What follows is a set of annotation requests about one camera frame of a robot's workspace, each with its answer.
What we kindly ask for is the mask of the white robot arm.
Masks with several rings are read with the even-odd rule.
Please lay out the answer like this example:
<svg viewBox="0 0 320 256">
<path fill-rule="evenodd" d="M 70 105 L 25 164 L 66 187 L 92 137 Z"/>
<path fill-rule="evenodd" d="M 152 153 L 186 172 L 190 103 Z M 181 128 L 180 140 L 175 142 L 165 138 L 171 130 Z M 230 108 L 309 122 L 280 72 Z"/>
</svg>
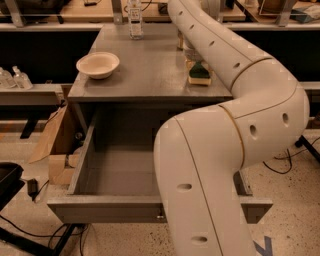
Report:
<svg viewBox="0 0 320 256">
<path fill-rule="evenodd" d="M 169 0 L 168 13 L 233 96 L 176 115 L 157 133 L 155 172 L 176 254 L 256 256 L 233 176 L 298 140 L 308 97 L 278 60 L 197 0 Z"/>
</svg>

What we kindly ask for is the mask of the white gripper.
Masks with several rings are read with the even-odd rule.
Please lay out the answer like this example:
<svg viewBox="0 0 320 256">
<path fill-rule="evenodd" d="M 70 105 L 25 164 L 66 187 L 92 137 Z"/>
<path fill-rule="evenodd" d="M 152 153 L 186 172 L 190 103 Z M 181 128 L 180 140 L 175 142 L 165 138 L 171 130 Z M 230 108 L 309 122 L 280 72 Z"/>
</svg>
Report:
<svg viewBox="0 0 320 256">
<path fill-rule="evenodd" d="M 188 71 L 192 69 L 192 67 L 195 65 L 195 62 L 203 61 L 202 56 L 198 53 L 198 51 L 186 37 L 183 37 L 183 51 L 186 58 L 188 59 L 185 61 L 185 65 Z M 209 73 L 213 72 L 212 68 L 207 62 L 203 61 L 203 66 Z"/>
</svg>

